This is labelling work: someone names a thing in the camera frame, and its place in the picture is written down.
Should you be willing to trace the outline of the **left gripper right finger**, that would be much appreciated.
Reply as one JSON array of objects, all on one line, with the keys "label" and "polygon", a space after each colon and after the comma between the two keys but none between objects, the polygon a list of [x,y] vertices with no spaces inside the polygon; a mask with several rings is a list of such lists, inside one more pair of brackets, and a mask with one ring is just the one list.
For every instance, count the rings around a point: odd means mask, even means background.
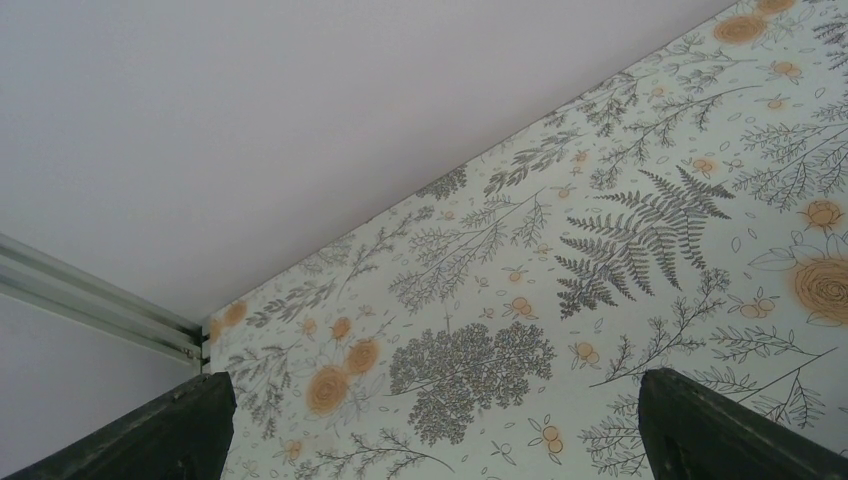
[{"label": "left gripper right finger", "polygon": [[638,429],[655,479],[845,479],[847,458],[669,368],[641,378]]}]

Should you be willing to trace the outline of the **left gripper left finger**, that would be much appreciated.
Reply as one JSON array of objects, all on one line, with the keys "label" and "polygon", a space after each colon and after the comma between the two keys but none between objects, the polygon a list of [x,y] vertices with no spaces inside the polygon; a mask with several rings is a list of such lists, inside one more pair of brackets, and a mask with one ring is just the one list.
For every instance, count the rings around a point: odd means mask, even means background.
[{"label": "left gripper left finger", "polygon": [[219,479],[237,407],[226,372],[198,375],[10,479]]}]

